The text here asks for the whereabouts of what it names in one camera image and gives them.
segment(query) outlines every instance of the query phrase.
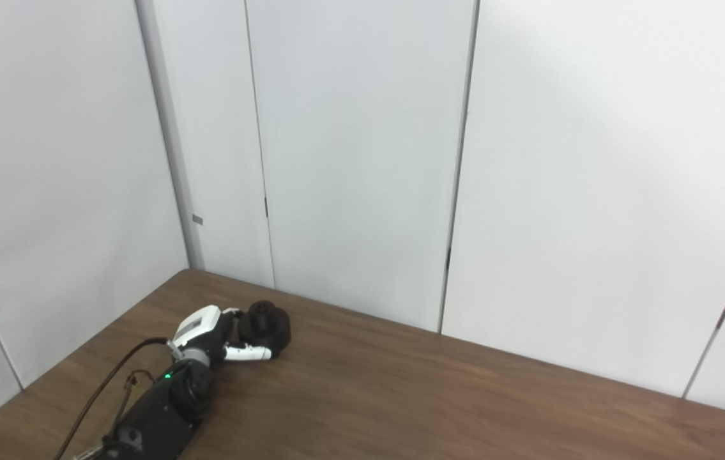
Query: white plastic casing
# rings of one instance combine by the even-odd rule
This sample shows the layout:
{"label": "white plastic casing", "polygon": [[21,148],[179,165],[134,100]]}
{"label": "white plastic casing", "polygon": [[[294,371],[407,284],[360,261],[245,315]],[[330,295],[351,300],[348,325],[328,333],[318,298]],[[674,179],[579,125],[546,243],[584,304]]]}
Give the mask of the white plastic casing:
{"label": "white plastic casing", "polygon": [[193,312],[187,319],[181,321],[175,338],[172,340],[176,346],[186,346],[187,342],[198,335],[210,332],[217,326],[217,320],[220,319],[221,311],[216,305],[209,305]]}

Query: robotic arm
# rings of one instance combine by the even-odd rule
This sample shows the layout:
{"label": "robotic arm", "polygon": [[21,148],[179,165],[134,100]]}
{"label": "robotic arm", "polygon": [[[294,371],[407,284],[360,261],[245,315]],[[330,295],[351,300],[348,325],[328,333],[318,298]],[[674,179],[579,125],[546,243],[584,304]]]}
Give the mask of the robotic arm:
{"label": "robotic arm", "polygon": [[[230,342],[237,329],[239,341]],[[120,417],[110,436],[74,460],[175,460],[210,407],[214,371],[224,361],[277,358],[291,341],[289,315],[262,300],[221,311],[194,312],[167,341],[172,365]]]}

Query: wooden tabletop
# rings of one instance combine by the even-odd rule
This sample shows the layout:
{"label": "wooden tabletop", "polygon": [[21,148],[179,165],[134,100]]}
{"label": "wooden tabletop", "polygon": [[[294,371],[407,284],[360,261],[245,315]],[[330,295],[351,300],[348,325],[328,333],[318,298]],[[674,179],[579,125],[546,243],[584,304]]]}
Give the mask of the wooden tabletop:
{"label": "wooden tabletop", "polygon": [[[219,369],[213,411],[183,460],[725,459],[725,411],[210,273],[187,270],[0,408],[0,459],[50,459],[109,369],[196,309],[271,300],[292,343]],[[144,349],[125,371],[161,372]],[[65,458],[98,442],[119,376]]]}

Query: cable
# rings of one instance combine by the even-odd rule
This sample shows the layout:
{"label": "cable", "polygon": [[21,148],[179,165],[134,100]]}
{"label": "cable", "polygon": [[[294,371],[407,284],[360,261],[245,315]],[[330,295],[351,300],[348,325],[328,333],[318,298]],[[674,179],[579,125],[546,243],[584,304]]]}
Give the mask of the cable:
{"label": "cable", "polygon": [[146,378],[148,378],[149,381],[152,382],[152,384],[155,384],[155,378],[152,377],[152,374],[150,374],[149,371],[145,371],[144,369],[136,369],[132,372],[129,372],[129,375],[126,376],[125,384],[123,384],[123,390],[125,390],[125,393],[123,394],[123,400],[121,401],[121,405],[118,407],[118,412],[115,414],[115,419],[113,419],[112,425],[109,426],[109,433],[107,433],[107,436],[110,438],[114,436],[115,427],[118,426],[119,422],[121,421],[123,410],[125,410],[126,408],[126,402],[129,401],[129,397],[132,395],[132,387],[138,384],[138,379],[135,378],[135,375],[139,373],[146,375]]}
{"label": "cable", "polygon": [[115,413],[115,418],[112,421],[112,425],[109,426],[109,433],[107,433],[108,437],[112,437],[113,434],[115,434],[115,427],[118,426],[118,423],[121,421],[123,410],[125,410],[126,408],[126,402],[129,401],[129,396],[132,394],[132,387],[134,387],[134,384],[132,383],[132,374],[130,374],[130,376],[126,378],[126,385],[123,385],[123,388],[125,388],[125,393],[123,393],[123,400],[121,401],[121,405],[118,407],[117,413]]}
{"label": "cable", "polygon": [[137,344],[133,349],[129,350],[129,353],[127,353],[125,357],[123,357],[119,361],[119,363],[116,364],[115,367],[113,367],[113,369],[109,372],[109,375],[106,376],[102,384],[98,386],[96,392],[93,393],[92,396],[90,396],[90,399],[88,399],[87,404],[84,405],[81,413],[79,413],[79,417],[75,419],[73,427],[70,428],[70,433],[67,434],[67,437],[64,439],[64,443],[62,443],[61,448],[59,448],[58,452],[56,452],[56,456],[53,457],[53,460],[61,460],[61,456],[64,455],[64,452],[67,450],[67,446],[69,446],[70,441],[73,440],[75,432],[79,430],[79,425],[81,425],[81,422],[84,421],[84,416],[87,415],[90,407],[93,405],[94,402],[96,402],[96,399],[98,399],[98,396],[102,393],[102,390],[104,390],[109,381],[111,381],[115,374],[119,372],[121,367],[126,364],[126,361],[129,361],[129,358],[132,358],[132,355],[137,353],[138,350],[142,349],[145,346],[150,346],[150,344],[167,344],[168,342],[169,340],[167,340],[166,337],[153,337],[151,339],[146,339],[140,344]]}

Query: black knob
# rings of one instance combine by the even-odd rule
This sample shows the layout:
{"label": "black knob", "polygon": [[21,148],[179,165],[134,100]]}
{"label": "black knob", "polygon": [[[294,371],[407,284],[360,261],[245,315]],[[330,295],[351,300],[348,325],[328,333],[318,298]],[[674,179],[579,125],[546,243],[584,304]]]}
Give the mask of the black knob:
{"label": "black knob", "polygon": [[248,312],[237,322],[240,340],[251,346],[264,346],[277,358],[291,341],[289,314],[268,300],[260,300],[248,307]]}

